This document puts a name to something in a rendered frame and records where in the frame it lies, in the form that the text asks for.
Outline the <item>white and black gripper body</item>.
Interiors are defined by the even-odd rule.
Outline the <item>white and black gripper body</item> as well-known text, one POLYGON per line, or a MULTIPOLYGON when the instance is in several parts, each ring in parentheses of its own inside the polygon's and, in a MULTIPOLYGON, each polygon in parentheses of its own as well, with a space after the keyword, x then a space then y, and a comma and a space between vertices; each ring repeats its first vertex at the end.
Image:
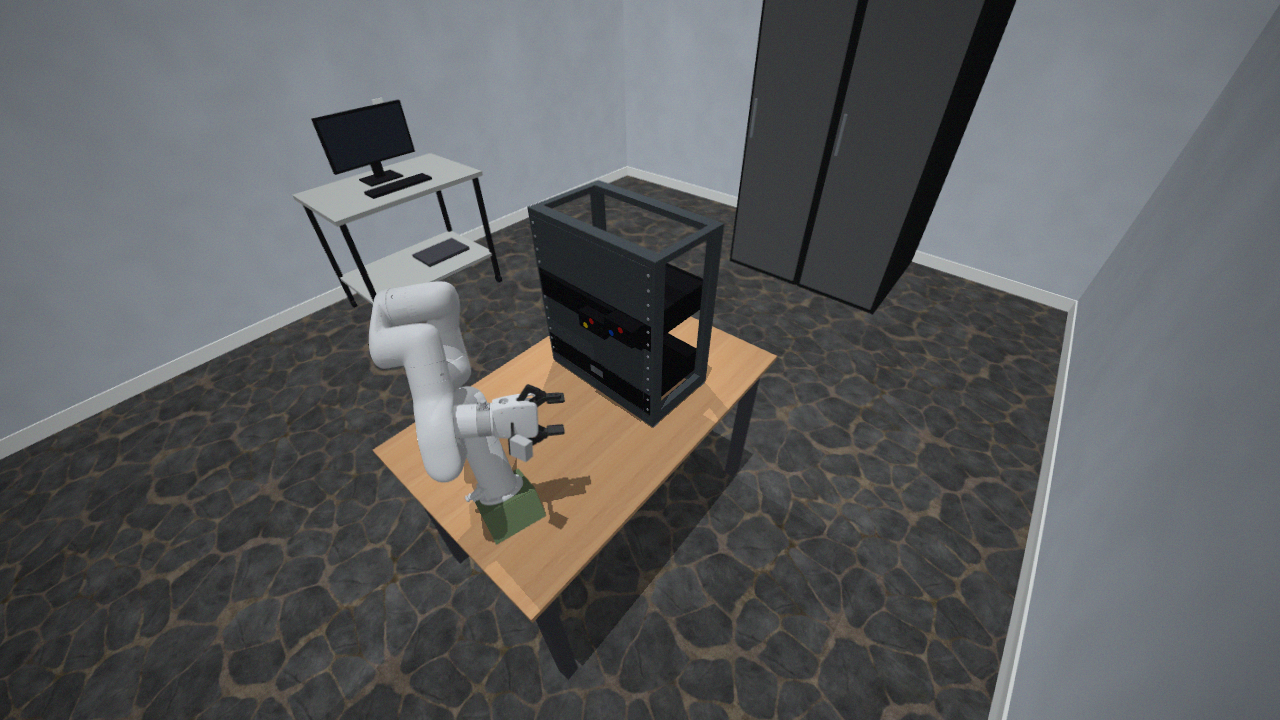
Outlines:
POLYGON ((511 437, 511 421, 516 434, 525 438, 538 436, 538 405, 529 402, 527 397, 524 401, 516 401, 518 395, 508 395, 492 400, 490 424, 495 438, 511 437))

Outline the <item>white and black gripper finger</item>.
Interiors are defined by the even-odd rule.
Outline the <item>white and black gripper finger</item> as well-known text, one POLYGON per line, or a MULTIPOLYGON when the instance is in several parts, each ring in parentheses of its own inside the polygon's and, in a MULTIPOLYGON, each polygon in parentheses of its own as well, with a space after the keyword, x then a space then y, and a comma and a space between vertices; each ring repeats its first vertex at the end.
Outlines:
POLYGON ((557 424, 557 425, 548 425, 545 428, 545 427, 541 427, 541 425, 538 424, 538 436, 532 437, 532 438, 529 438, 529 439, 532 439, 532 445, 538 445, 538 443, 541 442, 541 439, 547 439, 547 437, 548 437, 547 434, 548 436, 563 436, 564 434, 564 425, 563 424, 557 424))
POLYGON ((564 393, 559 392, 547 393, 545 391, 541 391, 538 387, 530 384, 525 386, 524 391, 521 392, 521 395, 518 395, 518 398, 516 401, 524 401, 529 396, 529 393, 536 395, 532 398, 530 398, 529 402, 536 404, 538 407, 544 402, 564 404, 564 393))

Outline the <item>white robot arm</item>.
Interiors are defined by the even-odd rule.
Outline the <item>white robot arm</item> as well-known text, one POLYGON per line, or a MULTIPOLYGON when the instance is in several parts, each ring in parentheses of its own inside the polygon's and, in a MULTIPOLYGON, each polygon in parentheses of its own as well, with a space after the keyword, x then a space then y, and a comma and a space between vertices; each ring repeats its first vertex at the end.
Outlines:
POLYGON ((521 489, 522 477, 512 471, 499 438, 492 436, 490 404, 480 389, 461 387, 471 366, 453 284, 438 281, 378 292, 369 350, 379 368, 404 366, 419 448, 433 480, 454 480, 467 456, 477 480, 477 488, 465 496, 467 502, 500 503, 521 489))

